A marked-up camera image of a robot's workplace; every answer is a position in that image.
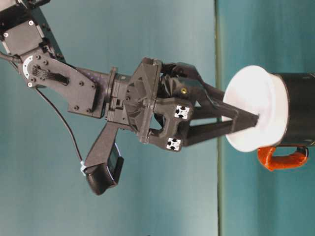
green wall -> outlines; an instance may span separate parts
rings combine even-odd
[[[315,71],[314,9],[313,0],[219,0],[222,88],[251,64],[270,72]],[[256,152],[240,153],[222,140],[221,235],[313,236],[314,149],[302,168],[271,173],[258,163]]]
[[[131,74],[149,56],[192,63],[215,83],[212,0],[53,0],[42,10],[68,63]],[[218,234],[216,141],[175,154],[120,132],[120,184],[97,197],[55,113],[6,62],[0,70],[0,235]],[[104,120],[68,114],[44,92],[86,156]]]

mug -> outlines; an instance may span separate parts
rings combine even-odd
[[[226,135],[228,141],[239,151],[258,149],[260,163],[270,171],[304,165],[307,147],[315,145],[314,90],[315,75],[311,73],[243,68],[232,78],[223,101],[259,115],[259,119],[255,127]],[[276,147],[297,149],[288,156],[273,156]]]

black cable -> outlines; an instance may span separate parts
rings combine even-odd
[[[71,136],[72,142],[74,144],[74,148],[75,148],[76,154],[77,154],[80,162],[83,161],[81,153],[80,153],[80,150],[79,150],[79,147],[78,147],[78,144],[77,144],[77,141],[75,140],[73,132],[72,132],[70,126],[68,125],[67,121],[64,119],[64,117],[59,112],[57,107],[41,91],[39,91],[38,88],[35,88],[35,90],[45,100],[45,102],[47,102],[54,109],[54,111],[57,113],[58,117],[61,119],[61,121],[63,122],[63,124],[65,125],[65,127],[67,128],[67,130],[70,133],[70,136]]]
[[[17,64],[21,64],[22,63],[22,59],[21,58],[15,57],[15,56],[6,55],[3,52],[0,52],[0,58],[6,60],[8,62],[13,62],[13,63],[17,63]]]

blue-green backdrop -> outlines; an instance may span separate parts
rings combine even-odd
[[[251,64],[270,72],[314,72],[314,9],[313,0],[217,1],[221,87]],[[256,152],[240,153],[222,140],[221,235],[315,235],[314,149],[302,168],[271,173]]]
[[[131,74],[144,56],[197,66],[215,83],[212,0],[53,0],[42,8],[68,63]],[[120,184],[97,197],[55,113],[0,61],[0,235],[218,234],[216,141],[179,154],[118,135]],[[83,155],[104,120],[65,114]]]

white sticker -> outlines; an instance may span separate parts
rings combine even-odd
[[[174,151],[179,151],[180,145],[181,145],[181,140],[180,139],[169,138],[168,142],[167,142],[167,145],[166,145],[166,148],[174,150]]]
[[[189,110],[190,110],[189,107],[183,107],[183,106],[177,105],[174,117],[187,119]]]

